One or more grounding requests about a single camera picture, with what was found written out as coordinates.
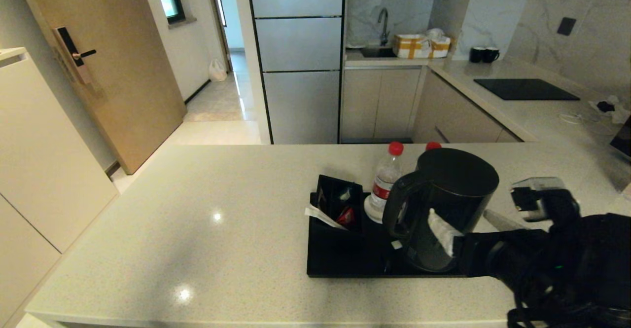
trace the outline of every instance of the marble wall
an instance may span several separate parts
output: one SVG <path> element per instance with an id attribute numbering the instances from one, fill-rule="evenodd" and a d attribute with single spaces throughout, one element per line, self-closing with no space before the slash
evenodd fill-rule
<path id="1" fill-rule="evenodd" d="M 428 28 L 434 0 L 348 0 L 347 43 L 379 44 L 382 7 L 388 9 L 390 40 L 395 34 L 416 34 Z"/>
<path id="2" fill-rule="evenodd" d="M 454 60 L 467 60 L 471 47 L 497 47 L 506 54 L 526 0 L 469 0 Z"/>
<path id="3" fill-rule="evenodd" d="M 557 34 L 563 17 L 577 20 Z M 631 0 L 527 0 L 509 56 L 629 101 Z"/>
<path id="4" fill-rule="evenodd" d="M 434 0 L 429 27 L 438 27 L 450 37 L 460 34 L 469 0 Z"/>

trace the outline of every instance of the kettle handle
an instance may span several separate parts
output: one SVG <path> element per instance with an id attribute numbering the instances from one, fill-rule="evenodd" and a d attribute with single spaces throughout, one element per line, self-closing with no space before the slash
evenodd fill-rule
<path id="1" fill-rule="evenodd" d="M 394 238 L 407 238 L 410 235 L 409 229 L 404 227 L 398 230 L 396 228 L 397 218 L 399 218 L 401 207 L 408 197 L 410 197 L 412 193 L 422 189 L 428 183 L 428 180 L 424 179 L 421 173 L 415 171 L 414 173 L 409 173 L 399 178 L 399 180 L 392 185 L 392 190 L 388 195 L 386 207 L 384 208 L 384 216 L 382 218 L 384 227 L 390 236 Z"/>

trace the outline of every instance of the black electric kettle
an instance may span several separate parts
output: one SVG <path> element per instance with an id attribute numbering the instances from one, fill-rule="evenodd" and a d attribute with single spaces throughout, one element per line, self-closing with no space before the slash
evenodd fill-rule
<path id="1" fill-rule="evenodd" d="M 417 170 L 392 186 L 384 209 L 388 234 L 403 244 L 406 261 L 422 270 L 446 272 L 457 262 L 427 223 L 429 210 L 462 233 L 473 230 L 491 199 L 499 177 L 491 164 L 458 149 L 428 150 Z"/>

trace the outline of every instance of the red bottle cap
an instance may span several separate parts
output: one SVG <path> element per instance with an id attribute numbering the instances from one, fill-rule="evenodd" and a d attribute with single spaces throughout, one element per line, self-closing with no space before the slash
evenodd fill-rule
<path id="1" fill-rule="evenodd" d="M 401 142 L 392 142 L 390 146 L 388 146 L 388 153 L 392 155 L 401 155 L 403 153 L 403 143 Z"/>
<path id="2" fill-rule="evenodd" d="M 442 148 L 439 142 L 429 142 L 427 146 L 425 146 L 425 152 L 431 149 Z"/>

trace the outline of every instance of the kettle lid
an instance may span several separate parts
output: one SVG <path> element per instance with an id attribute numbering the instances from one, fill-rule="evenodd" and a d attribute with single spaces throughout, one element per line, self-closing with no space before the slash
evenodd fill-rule
<path id="1" fill-rule="evenodd" d="M 417 162 L 423 177 L 444 191 L 466 197 L 493 193 L 500 178 L 491 164 L 471 153 L 453 148 L 424 152 Z"/>

